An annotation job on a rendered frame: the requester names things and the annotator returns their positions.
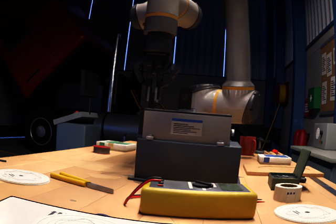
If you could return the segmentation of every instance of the cutting board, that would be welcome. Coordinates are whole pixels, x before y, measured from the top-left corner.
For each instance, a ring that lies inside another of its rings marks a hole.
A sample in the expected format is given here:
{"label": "cutting board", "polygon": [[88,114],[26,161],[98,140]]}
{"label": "cutting board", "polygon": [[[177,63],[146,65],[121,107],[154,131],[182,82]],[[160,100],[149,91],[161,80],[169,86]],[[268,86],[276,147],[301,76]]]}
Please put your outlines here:
{"label": "cutting board", "polygon": [[[295,165],[263,165],[259,163],[244,164],[244,170],[247,175],[251,176],[268,176],[269,173],[293,173]],[[324,173],[306,166],[303,177],[323,178]]]}

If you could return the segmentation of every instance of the yellow-handled tool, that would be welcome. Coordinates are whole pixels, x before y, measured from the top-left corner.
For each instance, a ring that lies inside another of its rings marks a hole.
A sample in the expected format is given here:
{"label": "yellow-handled tool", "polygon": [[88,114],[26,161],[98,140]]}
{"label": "yellow-handled tool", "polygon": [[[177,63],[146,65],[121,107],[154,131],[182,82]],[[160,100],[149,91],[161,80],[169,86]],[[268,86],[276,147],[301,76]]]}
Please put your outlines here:
{"label": "yellow-handled tool", "polygon": [[64,173],[64,172],[60,172],[59,174],[50,173],[50,177],[58,179],[58,180],[62,180],[64,182],[68,182],[68,183],[71,183],[71,184],[74,184],[74,185],[77,185],[77,186],[89,187],[89,188],[94,189],[94,190],[103,191],[103,192],[108,193],[108,194],[113,194],[113,189],[111,189],[111,188],[96,185],[96,184],[91,183],[90,181],[88,181],[86,179],[79,178],[79,177],[76,177],[74,175],[67,174],[67,173]]}

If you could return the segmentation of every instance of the robotic arm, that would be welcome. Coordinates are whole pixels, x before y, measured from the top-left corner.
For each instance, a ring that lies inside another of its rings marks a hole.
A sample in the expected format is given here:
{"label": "robotic arm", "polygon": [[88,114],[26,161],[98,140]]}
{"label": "robotic arm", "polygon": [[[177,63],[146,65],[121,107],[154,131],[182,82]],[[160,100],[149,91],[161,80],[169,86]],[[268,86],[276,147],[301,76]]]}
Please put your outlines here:
{"label": "robotic arm", "polygon": [[[202,19],[202,11],[192,0],[148,0],[131,9],[131,23],[146,35],[144,57],[135,65],[139,80],[147,86],[149,107],[160,97],[160,89],[179,72],[172,69],[166,80],[164,72],[172,64],[172,43],[177,27],[192,29]],[[258,115],[258,91],[250,80],[250,40],[247,0],[225,0],[227,32],[227,80],[222,89],[209,88],[193,94],[192,107],[197,112],[231,114],[233,123],[251,123]],[[140,69],[146,69],[144,79]]]}

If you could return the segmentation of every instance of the orange stripe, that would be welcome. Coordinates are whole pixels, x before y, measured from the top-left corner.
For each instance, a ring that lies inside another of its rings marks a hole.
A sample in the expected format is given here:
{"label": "orange stripe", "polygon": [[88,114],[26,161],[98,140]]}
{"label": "orange stripe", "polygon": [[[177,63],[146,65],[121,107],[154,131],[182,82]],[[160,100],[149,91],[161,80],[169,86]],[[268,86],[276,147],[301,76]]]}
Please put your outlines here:
{"label": "orange stripe", "polygon": [[225,87],[222,86],[225,90],[254,90],[254,87]]}
{"label": "orange stripe", "polygon": [[179,18],[182,18],[182,16],[187,12],[188,6],[189,6],[189,0],[187,0],[187,6],[186,6],[184,12],[179,16]]}
{"label": "orange stripe", "polygon": [[214,101],[212,103],[212,113],[213,114],[216,114],[216,102],[217,102],[217,96],[219,94],[219,92],[221,91],[221,89],[218,89],[215,93],[215,96],[214,96]]}
{"label": "orange stripe", "polygon": [[178,17],[170,14],[170,13],[163,13],[163,12],[155,12],[155,13],[147,13],[146,17],[151,17],[151,16],[163,16],[163,17],[169,17],[178,20]]}

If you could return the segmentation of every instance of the mug handle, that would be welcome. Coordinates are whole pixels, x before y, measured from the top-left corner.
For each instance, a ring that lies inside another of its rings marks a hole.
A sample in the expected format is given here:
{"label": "mug handle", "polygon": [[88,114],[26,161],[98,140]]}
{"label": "mug handle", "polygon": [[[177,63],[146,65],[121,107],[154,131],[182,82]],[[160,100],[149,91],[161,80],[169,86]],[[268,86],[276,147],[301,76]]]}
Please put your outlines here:
{"label": "mug handle", "polygon": [[256,151],[256,149],[257,149],[257,141],[255,139],[252,139],[252,141],[254,142],[254,147],[251,150],[251,154],[253,154]]}

